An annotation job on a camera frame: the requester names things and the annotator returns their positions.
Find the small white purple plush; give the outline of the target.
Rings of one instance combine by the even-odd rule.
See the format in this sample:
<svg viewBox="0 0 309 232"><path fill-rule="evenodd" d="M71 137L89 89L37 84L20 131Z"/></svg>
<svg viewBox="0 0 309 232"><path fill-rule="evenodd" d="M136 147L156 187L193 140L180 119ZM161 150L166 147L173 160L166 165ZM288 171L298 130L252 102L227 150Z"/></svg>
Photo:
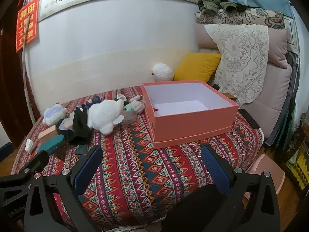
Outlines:
<svg viewBox="0 0 309 232"><path fill-rule="evenodd" d="M59 120L64 119L67 113L67 109L61 104L54 104L45 110L43 114L42 122L51 127L58 123Z"/></svg>

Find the large white plush toy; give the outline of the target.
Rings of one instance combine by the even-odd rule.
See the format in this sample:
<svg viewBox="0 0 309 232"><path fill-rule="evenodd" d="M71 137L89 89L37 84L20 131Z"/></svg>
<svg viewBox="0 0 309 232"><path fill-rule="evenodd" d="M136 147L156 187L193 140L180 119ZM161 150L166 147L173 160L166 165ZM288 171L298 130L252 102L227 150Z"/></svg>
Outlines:
<svg viewBox="0 0 309 232"><path fill-rule="evenodd" d="M124 102L122 99L103 100L99 104L92 105L88 110L88 127L99 131L103 136L110 135L114 127L124 120L122 114Z"/></svg>

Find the grey yarn ball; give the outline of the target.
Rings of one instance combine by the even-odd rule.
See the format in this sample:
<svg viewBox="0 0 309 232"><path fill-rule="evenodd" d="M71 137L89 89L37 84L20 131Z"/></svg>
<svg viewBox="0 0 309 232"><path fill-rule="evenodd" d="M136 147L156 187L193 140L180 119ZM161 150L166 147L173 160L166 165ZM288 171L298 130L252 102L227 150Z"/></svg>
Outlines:
<svg viewBox="0 0 309 232"><path fill-rule="evenodd" d="M134 100L129 103L129 106L137 114L141 114L144 111L144 104L141 101Z"/></svg>

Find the teal hair brush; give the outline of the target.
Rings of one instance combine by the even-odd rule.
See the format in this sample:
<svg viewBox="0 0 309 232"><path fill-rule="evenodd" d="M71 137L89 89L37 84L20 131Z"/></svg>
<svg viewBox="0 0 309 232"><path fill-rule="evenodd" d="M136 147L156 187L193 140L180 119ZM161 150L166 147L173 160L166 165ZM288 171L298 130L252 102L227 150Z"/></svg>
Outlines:
<svg viewBox="0 0 309 232"><path fill-rule="evenodd" d="M42 144L37 153L41 151L47 152L49 156L51 156L55 151L60 148L63 143L65 142L65 137L63 135L57 135L53 137L52 139L46 141L44 144Z"/></svg>

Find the pink stool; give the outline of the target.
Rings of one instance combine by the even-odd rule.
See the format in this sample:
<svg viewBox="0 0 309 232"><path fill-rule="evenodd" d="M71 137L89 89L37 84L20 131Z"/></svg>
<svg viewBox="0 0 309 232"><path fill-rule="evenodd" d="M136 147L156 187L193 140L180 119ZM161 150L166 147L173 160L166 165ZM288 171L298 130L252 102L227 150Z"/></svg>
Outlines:
<svg viewBox="0 0 309 232"><path fill-rule="evenodd" d="M246 171L249 178L256 179L256 175L263 174L268 171L272 177L276 195L279 194L285 179L285 172L266 154L261 154Z"/></svg>

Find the small wooden box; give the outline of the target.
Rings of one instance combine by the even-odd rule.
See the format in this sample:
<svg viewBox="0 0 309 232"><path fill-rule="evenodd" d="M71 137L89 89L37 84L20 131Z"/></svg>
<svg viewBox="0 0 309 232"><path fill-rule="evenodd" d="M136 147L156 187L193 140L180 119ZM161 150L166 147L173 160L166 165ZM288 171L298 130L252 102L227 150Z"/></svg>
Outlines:
<svg viewBox="0 0 309 232"><path fill-rule="evenodd" d="M44 131L40 132L39 135L38 135L38 140L41 144L44 144L57 135L58 135L57 127L56 127L56 125L53 125L53 126L47 128L47 129L45 129Z"/></svg>

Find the pink sofa backrest cushion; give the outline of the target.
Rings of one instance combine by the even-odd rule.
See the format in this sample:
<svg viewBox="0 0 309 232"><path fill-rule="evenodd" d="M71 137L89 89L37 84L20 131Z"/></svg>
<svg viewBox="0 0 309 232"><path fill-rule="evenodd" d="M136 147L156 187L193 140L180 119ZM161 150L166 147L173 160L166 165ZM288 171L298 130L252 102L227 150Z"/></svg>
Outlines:
<svg viewBox="0 0 309 232"><path fill-rule="evenodd" d="M257 122L266 139L271 136L278 122L292 75L292 67L285 57L288 53L289 31L269 28L268 32L270 57L262 92L255 101L241 107Z"/></svg>

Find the patterned red bedspread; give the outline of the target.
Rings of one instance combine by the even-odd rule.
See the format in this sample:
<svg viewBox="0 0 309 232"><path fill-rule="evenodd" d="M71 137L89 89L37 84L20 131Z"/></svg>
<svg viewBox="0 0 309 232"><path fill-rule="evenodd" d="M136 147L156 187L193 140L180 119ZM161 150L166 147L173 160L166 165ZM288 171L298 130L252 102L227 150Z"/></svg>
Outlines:
<svg viewBox="0 0 309 232"><path fill-rule="evenodd" d="M97 168L80 203L99 231L104 229L142 225L162 218L170 208L192 191L210 184L212 178L202 159L201 148L210 145L216 153L234 167L246 170L263 143L260 128L254 128L239 112L236 112L232 129L217 136L190 143L156 149L151 140L145 108L141 114L130 109L129 103L138 100L144 104L141 86L133 86L103 93L103 100L124 100L124 120L113 132L103 136L91 129L87 145L72 146L65 140L42 174L58 175L63 169L71 169L87 155L93 146L102 149L102 162ZM67 115L85 105L85 98L62 104ZM34 152L25 151L22 143L12 173L20 170L35 156L41 146L40 132L47 125L39 119L28 134L36 143ZM69 229L74 228L60 195L54 198L62 219Z"/></svg>

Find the brown wooden block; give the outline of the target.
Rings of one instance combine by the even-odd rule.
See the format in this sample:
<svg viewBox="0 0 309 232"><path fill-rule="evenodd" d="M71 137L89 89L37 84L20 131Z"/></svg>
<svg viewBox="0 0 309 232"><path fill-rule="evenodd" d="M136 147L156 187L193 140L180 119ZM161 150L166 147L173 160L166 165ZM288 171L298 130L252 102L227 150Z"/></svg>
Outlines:
<svg viewBox="0 0 309 232"><path fill-rule="evenodd" d="M225 97L231 99L232 101L237 101L237 98L229 93L222 93Z"/></svg>

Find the salmon pink storage box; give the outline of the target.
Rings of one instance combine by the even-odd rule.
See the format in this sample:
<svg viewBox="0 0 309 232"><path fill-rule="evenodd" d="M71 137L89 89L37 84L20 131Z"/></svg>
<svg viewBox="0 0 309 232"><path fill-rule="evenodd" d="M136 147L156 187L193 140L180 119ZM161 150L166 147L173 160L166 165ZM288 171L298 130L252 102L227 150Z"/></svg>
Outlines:
<svg viewBox="0 0 309 232"><path fill-rule="evenodd" d="M166 148L231 131L238 104L203 81L141 86L154 148Z"/></svg>

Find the white lace cloth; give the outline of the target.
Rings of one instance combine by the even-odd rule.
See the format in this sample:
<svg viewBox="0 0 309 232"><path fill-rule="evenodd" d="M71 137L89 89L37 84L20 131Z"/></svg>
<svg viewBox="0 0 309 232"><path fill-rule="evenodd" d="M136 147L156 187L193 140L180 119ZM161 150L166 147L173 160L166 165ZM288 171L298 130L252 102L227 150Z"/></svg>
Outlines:
<svg viewBox="0 0 309 232"><path fill-rule="evenodd" d="M252 103L261 93L268 56L268 27L261 25L209 24L204 26L216 43L221 60L214 83L242 106Z"/></svg>

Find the yellow cushion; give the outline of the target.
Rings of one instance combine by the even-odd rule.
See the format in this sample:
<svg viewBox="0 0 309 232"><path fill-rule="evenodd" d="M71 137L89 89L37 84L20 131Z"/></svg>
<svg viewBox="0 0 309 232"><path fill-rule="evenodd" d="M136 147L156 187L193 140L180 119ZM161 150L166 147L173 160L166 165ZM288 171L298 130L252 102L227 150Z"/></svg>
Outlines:
<svg viewBox="0 0 309 232"><path fill-rule="evenodd" d="M188 53L174 72L174 81L203 81L207 83L221 60L219 53Z"/></svg>

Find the round white fluffy plush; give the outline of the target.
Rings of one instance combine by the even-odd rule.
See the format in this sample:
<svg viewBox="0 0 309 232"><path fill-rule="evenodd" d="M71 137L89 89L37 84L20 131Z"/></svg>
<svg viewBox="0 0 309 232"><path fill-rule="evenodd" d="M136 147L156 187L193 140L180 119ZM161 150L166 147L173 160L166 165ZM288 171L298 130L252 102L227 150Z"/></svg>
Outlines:
<svg viewBox="0 0 309 232"><path fill-rule="evenodd" d="M172 81L174 77L173 70L165 63L157 63L152 68L152 76L156 82Z"/></svg>

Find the red paper sign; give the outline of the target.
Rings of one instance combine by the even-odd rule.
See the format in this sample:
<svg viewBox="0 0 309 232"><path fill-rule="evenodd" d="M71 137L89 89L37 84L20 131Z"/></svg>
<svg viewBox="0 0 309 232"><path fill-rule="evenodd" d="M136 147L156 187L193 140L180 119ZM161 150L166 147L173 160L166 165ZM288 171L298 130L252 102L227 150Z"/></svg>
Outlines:
<svg viewBox="0 0 309 232"><path fill-rule="evenodd" d="M16 24L16 52L37 37L40 0L31 0L18 11Z"/></svg>

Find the floral quilt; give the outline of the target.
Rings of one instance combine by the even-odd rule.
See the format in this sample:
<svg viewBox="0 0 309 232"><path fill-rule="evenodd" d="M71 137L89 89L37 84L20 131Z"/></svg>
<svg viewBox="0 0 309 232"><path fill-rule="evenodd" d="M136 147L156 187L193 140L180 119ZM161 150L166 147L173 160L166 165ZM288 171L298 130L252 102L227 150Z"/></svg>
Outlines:
<svg viewBox="0 0 309 232"><path fill-rule="evenodd" d="M284 29L284 14L261 8L248 7L244 12L235 11L228 13L219 9L216 15L194 13L195 19L200 24L228 24L228 25L263 25L274 29Z"/></svg>

